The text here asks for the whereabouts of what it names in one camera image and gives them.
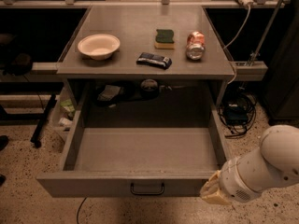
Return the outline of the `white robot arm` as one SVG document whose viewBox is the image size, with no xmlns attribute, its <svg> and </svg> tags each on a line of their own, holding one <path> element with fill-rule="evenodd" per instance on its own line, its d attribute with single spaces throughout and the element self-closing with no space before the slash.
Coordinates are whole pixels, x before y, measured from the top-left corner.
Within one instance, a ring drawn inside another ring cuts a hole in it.
<svg viewBox="0 0 299 224">
<path fill-rule="evenodd" d="M 276 125 L 263 132 L 260 145 L 223 164 L 200 190 L 207 203 L 230 205 L 260 198 L 267 189 L 299 183 L 299 129 Z"/>
</svg>

